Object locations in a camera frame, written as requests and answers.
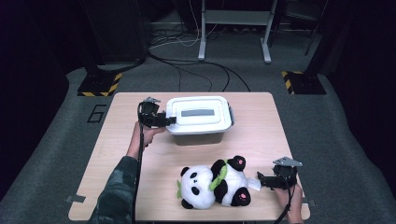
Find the person's arm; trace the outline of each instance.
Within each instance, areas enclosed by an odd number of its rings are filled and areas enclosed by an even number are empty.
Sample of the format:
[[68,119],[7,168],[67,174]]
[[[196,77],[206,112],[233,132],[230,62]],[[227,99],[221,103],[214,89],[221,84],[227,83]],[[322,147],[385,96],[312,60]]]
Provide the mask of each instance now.
[[[287,213],[289,224],[300,224],[304,223],[301,217],[301,209],[303,206],[303,190],[300,185],[296,184],[290,188],[290,192],[293,193],[291,198],[290,209]],[[286,207],[289,202],[289,193],[286,189],[274,189],[277,200],[282,208]]]
[[[165,128],[150,129],[143,127],[144,146],[152,142],[156,133]],[[100,194],[88,223],[132,223],[135,192],[135,179],[140,147],[140,128],[137,122],[128,151],[113,170],[106,186]]]

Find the panda head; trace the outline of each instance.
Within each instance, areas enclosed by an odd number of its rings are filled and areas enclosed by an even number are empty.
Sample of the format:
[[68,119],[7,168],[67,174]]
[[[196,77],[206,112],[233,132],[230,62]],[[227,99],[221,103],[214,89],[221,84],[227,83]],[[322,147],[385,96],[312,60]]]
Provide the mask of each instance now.
[[213,178],[209,167],[184,167],[180,175],[181,204],[184,208],[207,209],[215,202],[215,194],[209,189]]

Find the white metal table frame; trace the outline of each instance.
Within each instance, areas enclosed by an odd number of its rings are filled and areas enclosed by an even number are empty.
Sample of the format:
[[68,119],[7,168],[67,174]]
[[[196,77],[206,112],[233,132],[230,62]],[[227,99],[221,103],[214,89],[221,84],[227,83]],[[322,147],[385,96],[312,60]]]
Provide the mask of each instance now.
[[264,38],[260,38],[262,54],[265,63],[271,63],[270,51],[268,49],[268,36],[275,15],[277,0],[273,0],[270,11],[236,11],[236,10],[206,10],[206,0],[202,0],[202,37],[199,48],[198,60],[205,59],[206,49],[206,24],[244,24],[244,25],[266,25]]

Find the gray carpet floor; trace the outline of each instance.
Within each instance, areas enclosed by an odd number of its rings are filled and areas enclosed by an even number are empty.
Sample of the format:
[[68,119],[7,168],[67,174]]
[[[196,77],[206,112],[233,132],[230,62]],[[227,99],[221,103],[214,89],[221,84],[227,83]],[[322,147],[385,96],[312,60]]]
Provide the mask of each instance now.
[[[251,91],[274,95],[293,158],[304,163],[299,174],[305,195],[317,204],[310,207],[306,223],[396,223],[396,202],[389,187],[348,129],[343,107],[328,79],[318,76],[326,95],[290,95],[286,90],[281,72],[304,71],[319,37],[304,56],[309,38],[279,33],[270,48],[271,64],[263,62],[260,37],[262,34],[253,33],[211,37],[205,61],[229,67]],[[189,47],[175,43],[150,52],[168,59],[197,61],[198,49],[198,43]],[[216,66],[182,67],[190,73],[180,75],[176,68],[147,58],[123,73],[116,92],[222,91],[227,83],[227,75]],[[87,120],[96,105],[106,105],[99,108],[106,115],[113,98],[77,96],[85,74],[82,68],[68,74],[70,87],[64,103],[0,203],[0,223],[73,223],[68,218],[71,203],[64,199],[76,194],[103,124],[103,119],[98,123]],[[247,88],[230,74],[225,91]]]

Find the plastic storage box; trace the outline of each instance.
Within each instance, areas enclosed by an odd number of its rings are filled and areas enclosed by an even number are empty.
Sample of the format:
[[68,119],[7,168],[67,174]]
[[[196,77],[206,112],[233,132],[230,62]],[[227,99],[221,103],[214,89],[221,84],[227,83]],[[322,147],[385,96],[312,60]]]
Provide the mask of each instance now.
[[221,96],[194,96],[171,99],[166,117],[177,117],[167,126],[179,146],[207,145],[221,142],[233,126],[233,110]]

